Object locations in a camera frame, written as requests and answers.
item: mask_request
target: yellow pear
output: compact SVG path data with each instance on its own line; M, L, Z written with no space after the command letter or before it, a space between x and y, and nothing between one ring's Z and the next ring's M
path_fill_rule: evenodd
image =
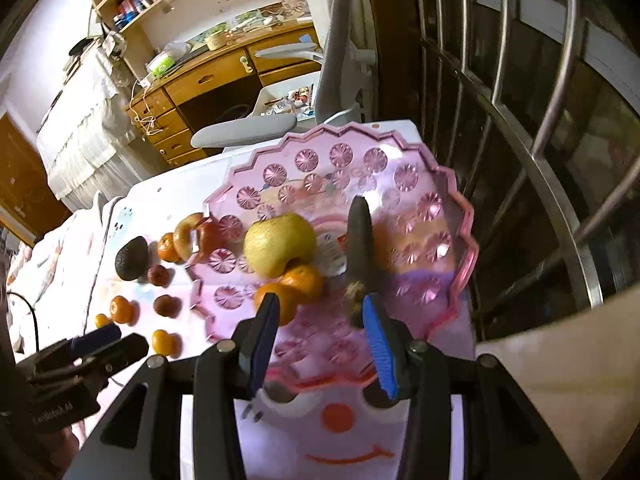
M263 278L283 275L287 264L293 259L309 263L315 251L314 228L296 214L256 222L244 237L247 263Z

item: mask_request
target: white bedsheet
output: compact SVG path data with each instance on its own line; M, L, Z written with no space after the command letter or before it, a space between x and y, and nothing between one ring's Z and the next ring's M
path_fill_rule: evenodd
M49 187L71 211L90 208L96 190L124 195L167 169L124 113L133 83L126 67L98 45L83 58L36 140Z
M91 209L76 211L33 249L9 291L24 296L36 311L40 349L84 333L91 293L100 267L111 211L120 198L107 202L98 193ZM31 314L23 300L8 297L14 351L35 352Z

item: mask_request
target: beige fabric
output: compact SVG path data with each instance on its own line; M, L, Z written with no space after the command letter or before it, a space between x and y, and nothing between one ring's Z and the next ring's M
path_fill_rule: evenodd
M476 353L500 359L585 480L606 473L640 422L640 286Z

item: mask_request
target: sticker label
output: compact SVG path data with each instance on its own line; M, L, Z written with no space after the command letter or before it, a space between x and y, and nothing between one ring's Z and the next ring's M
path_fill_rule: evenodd
M344 233L328 231L317 236L314 266L327 277L340 276L347 270L347 256L340 244Z

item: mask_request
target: pink plastic fruit plate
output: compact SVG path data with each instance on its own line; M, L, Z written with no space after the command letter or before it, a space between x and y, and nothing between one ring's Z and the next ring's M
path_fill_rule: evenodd
M458 192L453 170L397 132L320 125L255 150L205 200L206 214L219 221L226 239L206 264L188 267L191 309L205 317L206 337L228 338L240 320L255 315L254 292L265 280L242 255L248 227L295 212L316 230L314 264L327 287L321 301L300 305L293 321L278 329L267 380L293 391L371 382L366 337L348 323L343 298L343 247L355 195L369 204L376 251L389 271L383 299L390 316L424 339L455 319L478 245L470 235L473 208Z

